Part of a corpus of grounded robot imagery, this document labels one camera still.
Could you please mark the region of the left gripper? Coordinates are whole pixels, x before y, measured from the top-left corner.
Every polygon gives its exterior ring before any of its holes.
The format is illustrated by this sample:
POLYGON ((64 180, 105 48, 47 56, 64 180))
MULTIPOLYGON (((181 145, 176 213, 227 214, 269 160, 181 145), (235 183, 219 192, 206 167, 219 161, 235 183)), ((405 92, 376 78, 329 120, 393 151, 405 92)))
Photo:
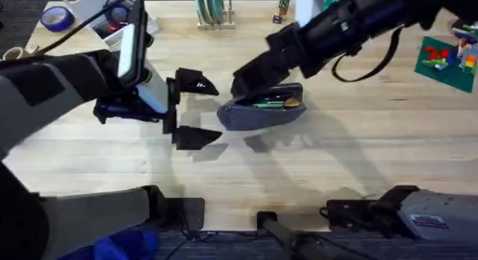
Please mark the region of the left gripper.
MULTIPOLYGON (((177 128, 176 97, 174 84, 167 83, 155 70, 148 59, 145 60, 148 70, 146 81, 136 87, 113 96, 96 100, 93 115, 105 124, 109 118, 139 120, 149 123, 163 123, 163 133, 172 134, 172 143, 177 150, 201 150, 222 136, 221 131, 201 129, 191 126, 177 128)), ((215 85, 206 78, 202 71, 178 68, 176 81, 179 91, 201 95, 219 96, 215 85)))

